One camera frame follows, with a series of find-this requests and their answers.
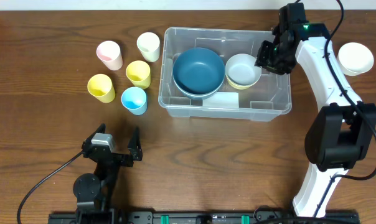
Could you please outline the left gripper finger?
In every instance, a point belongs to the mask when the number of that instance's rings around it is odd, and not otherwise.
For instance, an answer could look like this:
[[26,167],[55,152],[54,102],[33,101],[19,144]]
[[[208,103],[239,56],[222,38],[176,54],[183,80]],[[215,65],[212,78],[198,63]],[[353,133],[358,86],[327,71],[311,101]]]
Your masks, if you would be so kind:
[[141,147],[141,142],[139,138],[139,128],[136,127],[133,136],[129,140],[128,143],[128,150],[133,158],[134,161],[142,161],[143,159],[143,151]]
[[105,130],[106,130],[106,125],[105,125],[105,123],[102,123],[101,125],[99,125],[99,127],[91,135],[89,135],[89,137],[86,138],[86,140],[83,141],[82,146],[90,144],[91,140],[92,140],[92,138],[94,137],[95,134],[97,134],[97,133],[104,134]]

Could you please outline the grey small bowl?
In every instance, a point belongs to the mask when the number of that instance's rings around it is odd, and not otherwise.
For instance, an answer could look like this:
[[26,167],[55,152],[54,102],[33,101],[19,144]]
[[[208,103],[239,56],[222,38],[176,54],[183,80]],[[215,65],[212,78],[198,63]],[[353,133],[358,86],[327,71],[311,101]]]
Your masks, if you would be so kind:
[[232,56],[225,66],[226,77],[235,85],[252,86],[261,77],[261,68],[256,66],[256,57],[249,54]]

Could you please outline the yellow small bowl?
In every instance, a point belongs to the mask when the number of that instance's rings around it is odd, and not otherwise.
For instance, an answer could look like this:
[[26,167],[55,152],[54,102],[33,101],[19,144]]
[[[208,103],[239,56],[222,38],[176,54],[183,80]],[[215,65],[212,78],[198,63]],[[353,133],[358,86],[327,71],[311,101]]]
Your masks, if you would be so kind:
[[246,89],[250,88],[251,86],[255,85],[258,82],[258,80],[256,80],[254,83],[251,83],[249,85],[239,85],[239,84],[233,82],[228,76],[226,76],[226,79],[227,79],[227,81],[228,81],[228,83],[231,87],[238,89],[238,90],[246,90]]

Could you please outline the white small bowl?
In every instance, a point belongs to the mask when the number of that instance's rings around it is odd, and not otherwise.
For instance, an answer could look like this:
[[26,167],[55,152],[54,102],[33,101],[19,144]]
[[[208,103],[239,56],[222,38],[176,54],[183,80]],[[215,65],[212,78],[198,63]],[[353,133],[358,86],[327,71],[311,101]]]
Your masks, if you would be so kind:
[[339,49],[337,61],[344,75],[357,76],[372,69],[374,56],[368,47],[349,42]]

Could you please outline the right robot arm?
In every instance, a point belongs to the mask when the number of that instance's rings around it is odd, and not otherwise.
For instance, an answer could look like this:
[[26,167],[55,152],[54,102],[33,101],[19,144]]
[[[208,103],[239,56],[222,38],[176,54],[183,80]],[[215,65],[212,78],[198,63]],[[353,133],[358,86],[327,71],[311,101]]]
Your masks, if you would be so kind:
[[333,51],[334,33],[310,23],[303,3],[279,10],[273,35],[261,44],[256,65],[278,75],[300,65],[318,106],[304,142],[309,167],[292,204],[298,219],[320,220],[341,179],[376,176],[376,105],[364,103],[348,84]]

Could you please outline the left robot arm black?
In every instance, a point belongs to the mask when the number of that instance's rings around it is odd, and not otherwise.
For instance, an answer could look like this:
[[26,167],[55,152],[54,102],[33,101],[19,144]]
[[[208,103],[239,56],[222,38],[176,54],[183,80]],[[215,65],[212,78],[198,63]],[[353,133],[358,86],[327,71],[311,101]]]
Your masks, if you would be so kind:
[[128,143],[128,154],[115,152],[113,136],[105,133],[106,126],[101,124],[82,144],[82,156],[96,163],[93,173],[86,173],[76,179],[73,194],[77,198],[79,211],[104,211],[109,201],[121,167],[132,167],[135,161],[141,161],[143,152],[136,128]]

